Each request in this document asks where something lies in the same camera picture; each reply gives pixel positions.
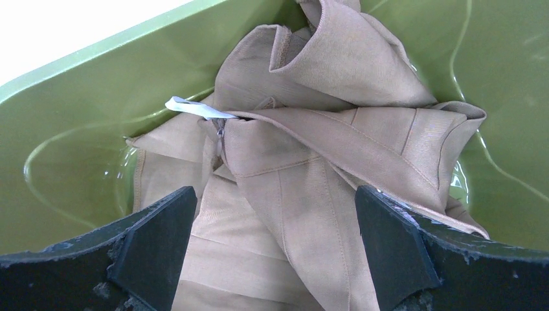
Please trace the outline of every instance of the beige garment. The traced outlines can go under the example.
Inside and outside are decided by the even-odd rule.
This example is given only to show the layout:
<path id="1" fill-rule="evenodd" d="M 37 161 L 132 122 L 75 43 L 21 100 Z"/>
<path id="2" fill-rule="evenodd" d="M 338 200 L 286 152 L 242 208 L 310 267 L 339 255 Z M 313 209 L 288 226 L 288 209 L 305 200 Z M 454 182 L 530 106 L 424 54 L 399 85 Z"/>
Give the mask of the beige garment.
<path id="1" fill-rule="evenodd" d="M 183 170 L 202 153 L 201 173 L 186 171 L 206 189 L 174 310 L 378 310 L 353 199 L 365 183 L 488 237 L 448 197 L 484 111 L 435 104 L 358 0 L 298 2 L 309 29 L 256 27 L 221 66 L 209 104 L 241 119 L 226 121 L 220 141 L 223 121 L 199 121 L 205 131 L 190 139 L 196 119 L 182 114 L 132 142 Z M 176 162 L 164 171 L 171 188 L 184 185 Z"/>

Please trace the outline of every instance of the clothing label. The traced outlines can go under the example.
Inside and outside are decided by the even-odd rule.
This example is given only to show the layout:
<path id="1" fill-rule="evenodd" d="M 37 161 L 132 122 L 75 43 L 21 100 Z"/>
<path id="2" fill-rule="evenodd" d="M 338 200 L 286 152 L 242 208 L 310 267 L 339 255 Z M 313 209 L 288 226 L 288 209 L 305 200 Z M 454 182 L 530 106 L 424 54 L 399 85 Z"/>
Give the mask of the clothing label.
<path id="1" fill-rule="evenodd" d="M 224 113 L 200 102 L 191 102 L 187 99 L 174 96 L 165 104 L 166 108 L 173 111 L 192 113 L 200 117 L 210 119 L 237 119 L 238 117 Z"/>

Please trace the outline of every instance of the glossy green surface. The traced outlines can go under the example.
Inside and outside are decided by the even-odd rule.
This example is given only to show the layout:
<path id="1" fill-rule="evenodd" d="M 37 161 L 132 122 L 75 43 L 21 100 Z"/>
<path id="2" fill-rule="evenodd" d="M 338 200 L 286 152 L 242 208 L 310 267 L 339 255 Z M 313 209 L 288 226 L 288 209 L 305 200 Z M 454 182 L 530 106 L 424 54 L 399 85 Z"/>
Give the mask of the glossy green surface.
<path id="1" fill-rule="evenodd" d="M 549 3 L 363 8 L 403 41 L 440 100 L 465 97 L 489 114 L 451 193 L 493 239 L 549 250 Z M 262 23 L 305 25 L 292 0 L 195 0 L 0 87 L 0 254 L 127 214 L 135 159 L 124 137 L 170 118 L 170 96 L 205 96 L 235 44 Z"/>

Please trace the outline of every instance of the brown cloth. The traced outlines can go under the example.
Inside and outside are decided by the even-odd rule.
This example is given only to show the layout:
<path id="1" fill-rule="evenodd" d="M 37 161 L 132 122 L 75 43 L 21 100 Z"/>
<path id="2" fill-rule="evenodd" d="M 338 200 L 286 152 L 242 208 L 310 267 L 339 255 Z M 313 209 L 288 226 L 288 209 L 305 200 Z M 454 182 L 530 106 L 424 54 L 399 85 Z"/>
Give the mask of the brown cloth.
<path id="1" fill-rule="evenodd" d="M 308 28 L 256 27 L 221 66 L 205 102 L 239 119 L 181 114 L 130 142 L 136 210 L 201 197 L 174 310 L 378 310 L 359 185 L 488 238 L 448 195 L 484 111 L 437 104 L 358 0 L 298 2 Z"/>

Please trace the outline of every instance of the green plastic container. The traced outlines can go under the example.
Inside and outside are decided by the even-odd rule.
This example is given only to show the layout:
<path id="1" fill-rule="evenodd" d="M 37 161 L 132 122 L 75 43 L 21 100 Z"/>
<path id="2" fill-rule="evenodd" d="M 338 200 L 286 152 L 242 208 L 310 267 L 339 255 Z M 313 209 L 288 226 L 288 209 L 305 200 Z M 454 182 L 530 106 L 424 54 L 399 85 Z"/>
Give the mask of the green plastic container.
<path id="1" fill-rule="evenodd" d="M 365 0 L 436 97 L 488 120 L 451 194 L 493 240 L 549 251 L 549 2 Z M 0 254 L 38 251 L 130 213 L 125 137 L 212 91 L 255 26 L 306 25 L 293 0 L 195 0 L 0 87 Z"/>

